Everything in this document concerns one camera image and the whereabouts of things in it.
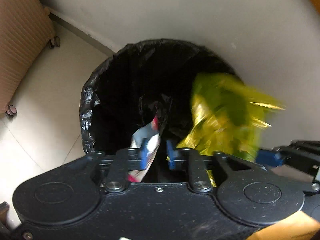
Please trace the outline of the pink white snack wrapper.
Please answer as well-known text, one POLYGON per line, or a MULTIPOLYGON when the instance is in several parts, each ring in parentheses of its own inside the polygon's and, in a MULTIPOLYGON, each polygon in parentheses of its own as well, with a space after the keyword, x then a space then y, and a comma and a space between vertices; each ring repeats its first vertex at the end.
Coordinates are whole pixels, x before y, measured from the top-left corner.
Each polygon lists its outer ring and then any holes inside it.
POLYGON ((139 128, 132 136, 131 148, 138 148, 141 160, 138 170, 128 172, 131 182, 140 183, 147 174, 160 145, 158 118, 155 116, 149 124, 139 128))

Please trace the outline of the black lined trash bin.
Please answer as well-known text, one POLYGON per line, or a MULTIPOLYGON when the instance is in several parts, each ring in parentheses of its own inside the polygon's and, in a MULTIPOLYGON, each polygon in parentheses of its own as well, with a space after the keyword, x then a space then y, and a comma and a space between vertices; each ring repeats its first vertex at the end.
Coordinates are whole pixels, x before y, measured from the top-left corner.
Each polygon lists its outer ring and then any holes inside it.
POLYGON ((199 74, 235 70, 206 47, 170 39, 128 44, 100 64, 84 84, 80 128, 85 153, 113 155, 131 145, 133 133, 158 119, 160 146, 144 177, 146 183, 187 180, 169 169, 167 141, 179 142, 193 126, 191 95, 199 74))

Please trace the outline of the large gold foil bag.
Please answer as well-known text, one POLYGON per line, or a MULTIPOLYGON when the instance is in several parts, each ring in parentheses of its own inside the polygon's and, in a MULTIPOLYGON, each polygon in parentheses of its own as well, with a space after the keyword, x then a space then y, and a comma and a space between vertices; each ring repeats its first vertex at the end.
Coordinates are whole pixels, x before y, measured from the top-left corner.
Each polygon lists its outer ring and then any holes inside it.
POLYGON ((232 75, 200 74, 191 96, 193 126, 177 147, 207 156, 220 151, 253 162, 261 132, 270 127, 267 116, 284 109, 277 99, 232 75))

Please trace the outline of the brown ribbed suitcase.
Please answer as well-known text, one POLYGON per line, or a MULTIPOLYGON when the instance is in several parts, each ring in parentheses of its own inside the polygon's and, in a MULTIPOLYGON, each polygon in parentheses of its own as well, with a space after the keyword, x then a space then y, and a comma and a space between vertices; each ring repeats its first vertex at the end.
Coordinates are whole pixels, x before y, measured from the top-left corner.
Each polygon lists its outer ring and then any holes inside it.
POLYGON ((50 11, 39 0, 1 0, 1 113, 12 119, 10 102, 28 69, 45 46, 60 46, 50 11))

